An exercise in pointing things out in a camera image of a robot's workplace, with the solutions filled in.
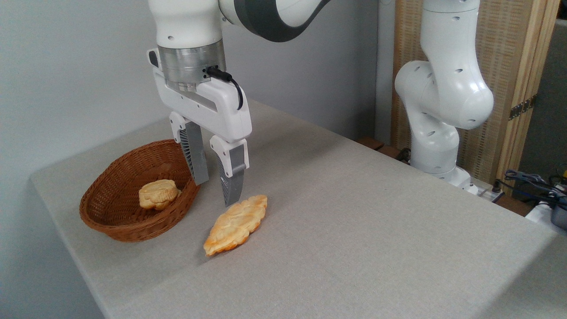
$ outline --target pastry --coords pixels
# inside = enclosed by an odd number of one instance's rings
[[[250,233],[260,226],[267,206],[268,197],[256,195],[232,205],[220,215],[203,245],[207,257],[245,243]]]
[[[169,206],[181,194],[170,179],[145,184],[138,192],[140,206],[145,209],[157,209],[162,211]]]

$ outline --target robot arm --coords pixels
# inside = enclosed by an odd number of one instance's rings
[[[395,81],[412,131],[411,165],[471,192],[470,175],[456,166],[455,127],[481,126],[494,103],[476,58],[479,5],[480,0],[424,0],[421,47],[429,62],[407,63]]]
[[[173,109],[175,141],[197,184],[209,180],[201,128],[214,134],[228,206],[240,199],[252,132],[246,95],[226,73],[222,24],[233,23],[267,40],[300,35],[330,0],[149,0],[158,47],[148,51],[159,95]]]

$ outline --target electrical cable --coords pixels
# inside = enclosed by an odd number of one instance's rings
[[[236,86],[236,90],[238,91],[238,108],[237,108],[237,110],[240,111],[240,109],[242,108],[242,105],[244,104],[244,98],[242,97],[242,90],[240,89],[240,86],[238,85],[238,83],[234,79],[230,79],[230,82],[232,82],[232,84],[234,84],[234,86]]]
[[[559,199],[557,196],[543,197],[543,196],[540,196],[540,195],[535,195],[535,194],[531,194],[531,193],[528,193],[528,192],[524,192],[524,191],[520,190],[518,187],[514,187],[512,185],[506,184],[505,182],[503,182],[500,179],[497,179],[496,181],[500,185],[506,186],[506,187],[510,188],[511,190],[516,191],[517,193],[522,194],[524,196],[527,196],[529,198],[540,200],[542,202],[547,202],[547,203],[552,204],[552,205],[565,204],[565,200]]]
[[[234,86],[236,87],[236,90],[238,92],[238,108],[237,108],[237,110],[240,111],[240,109],[242,108],[242,105],[244,105],[244,96],[242,96],[242,89],[240,88],[238,83],[232,78],[232,75],[228,72],[224,72],[222,70],[219,70],[218,66],[215,66],[215,67],[210,66],[210,67],[204,69],[203,72],[206,72],[212,78],[219,79],[219,80],[225,81],[225,82],[231,82],[232,84],[234,84]]]

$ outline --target gray wall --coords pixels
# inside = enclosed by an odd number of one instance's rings
[[[229,70],[250,98],[372,135],[376,7],[333,0],[287,44],[227,28]],[[154,32],[145,1],[0,2],[1,318],[100,318],[28,178],[168,115],[145,58]]]
[[[558,20],[520,161],[520,171],[539,174],[545,179],[567,162],[566,51],[567,21]]]

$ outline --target brown wicker basket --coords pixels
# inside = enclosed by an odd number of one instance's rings
[[[139,189],[158,179],[172,179],[181,194],[163,211],[141,208]],[[83,195],[79,211],[87,226],[111,238],[122,242],[144,241],[177,224],[199,189],[180,145],[174,140],[157,141],[112,162]]]

